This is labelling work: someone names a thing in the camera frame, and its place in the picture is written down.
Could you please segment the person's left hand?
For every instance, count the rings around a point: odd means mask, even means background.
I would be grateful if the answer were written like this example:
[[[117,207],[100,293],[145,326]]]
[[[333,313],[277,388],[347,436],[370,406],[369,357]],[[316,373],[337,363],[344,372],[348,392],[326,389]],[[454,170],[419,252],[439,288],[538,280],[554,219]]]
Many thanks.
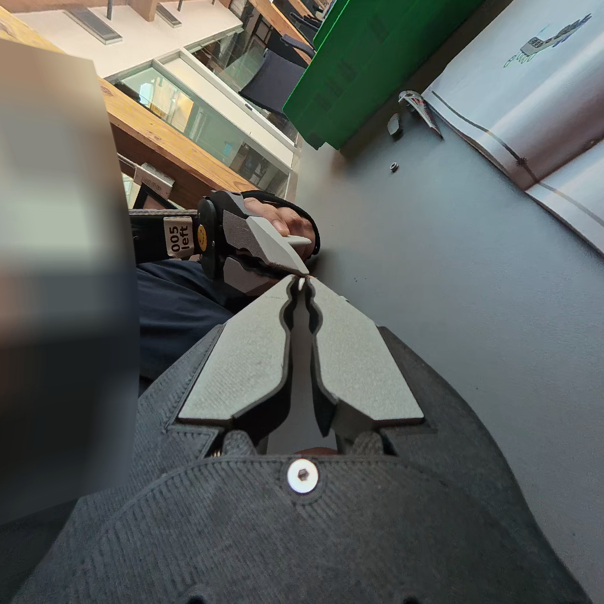
[[[292,208],[275,207],[256,198],[246,198],[244,204],[250,213],[267,219],[282,236],[308,238],[310,244],[296,248],[296,252],[303,261],[311,257],[315,247],[316,234],[308,219]]]

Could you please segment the long grey lego panel piece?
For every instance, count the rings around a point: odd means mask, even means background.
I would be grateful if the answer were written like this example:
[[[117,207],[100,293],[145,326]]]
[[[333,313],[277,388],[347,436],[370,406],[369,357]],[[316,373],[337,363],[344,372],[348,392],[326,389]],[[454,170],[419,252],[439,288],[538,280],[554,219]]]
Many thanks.
[[[443,140],[442,132],[436,124],[433,113],[419,92],[413,90],[401,91],[398,96],[398,102],[401,106],[406,104],[410,111],[416,112],[418,116],[425,122],[431,132],[435,133],[441,140]]]

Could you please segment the black office chair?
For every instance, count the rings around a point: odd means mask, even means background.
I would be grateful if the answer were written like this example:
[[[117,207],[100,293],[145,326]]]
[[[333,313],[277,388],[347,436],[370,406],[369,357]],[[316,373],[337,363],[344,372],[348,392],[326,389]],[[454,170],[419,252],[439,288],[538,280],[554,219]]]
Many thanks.
[[[307,44],[274,30],[268,40],[268,50],[303,68],[312,60],[315,50]]]

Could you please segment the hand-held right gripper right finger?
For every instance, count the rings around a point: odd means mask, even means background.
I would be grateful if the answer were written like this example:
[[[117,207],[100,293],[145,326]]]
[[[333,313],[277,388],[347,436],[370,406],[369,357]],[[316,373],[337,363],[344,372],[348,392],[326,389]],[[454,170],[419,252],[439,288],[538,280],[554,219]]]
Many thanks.
[[[315,277],[305,281],[313,411],[323,436],[349,450],[365,432],[424,422],[375,322]]]

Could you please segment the wooden beam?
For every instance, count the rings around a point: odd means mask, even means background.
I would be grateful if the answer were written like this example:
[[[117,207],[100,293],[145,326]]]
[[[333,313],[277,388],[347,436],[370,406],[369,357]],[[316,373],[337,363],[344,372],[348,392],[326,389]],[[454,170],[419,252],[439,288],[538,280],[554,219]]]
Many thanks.
[[[175,183],[169,199],[195,208],[212,190],[253,188],[182,133],[108,81],[94,64],[69,56],[1,7],[1,167],[16,155],[42,183],[78,177],[85,185],[114,190],[121,171],[118,155],[148,163]]]

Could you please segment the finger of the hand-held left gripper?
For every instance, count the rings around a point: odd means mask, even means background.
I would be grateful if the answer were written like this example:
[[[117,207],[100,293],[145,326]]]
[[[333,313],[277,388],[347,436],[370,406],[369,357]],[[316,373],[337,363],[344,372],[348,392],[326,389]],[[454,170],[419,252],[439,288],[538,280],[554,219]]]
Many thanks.
[[[226,242],[238,250],[247,251],[268,267],[277,268],[298,276],[307,276],[308,268],[295,248],[310,244],[308,238],[282,236],[265,218],[241,218],[223,211],[223,232]]]
[[[223,281],[247,297],[259,297],[274,287],[280,279],[246,268],[241,260],[227,257],[223,265]]]

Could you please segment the green plastic bin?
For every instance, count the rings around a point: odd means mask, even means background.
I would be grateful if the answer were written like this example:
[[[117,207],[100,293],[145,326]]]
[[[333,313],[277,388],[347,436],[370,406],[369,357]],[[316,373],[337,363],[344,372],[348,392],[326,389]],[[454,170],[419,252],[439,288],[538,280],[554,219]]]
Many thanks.
[[[340,149],[481,4],[333,2],[286,117],[314,149]]]

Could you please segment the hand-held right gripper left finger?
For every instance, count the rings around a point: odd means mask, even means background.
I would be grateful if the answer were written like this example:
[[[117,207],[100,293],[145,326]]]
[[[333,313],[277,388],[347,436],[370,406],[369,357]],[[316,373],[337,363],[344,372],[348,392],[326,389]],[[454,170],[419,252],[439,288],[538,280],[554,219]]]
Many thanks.
[[[179,423],[238,429],[257,445],[285,421],[298,282],[283,278],[224,324],[187,391]]]

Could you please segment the open lego instruction booklet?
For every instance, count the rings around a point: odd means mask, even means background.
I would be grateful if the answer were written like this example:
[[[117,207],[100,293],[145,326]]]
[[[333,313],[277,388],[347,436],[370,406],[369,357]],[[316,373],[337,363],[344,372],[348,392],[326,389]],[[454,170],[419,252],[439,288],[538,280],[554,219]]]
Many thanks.
[[[511,2],[422,95],[603,253],[603,1]]]

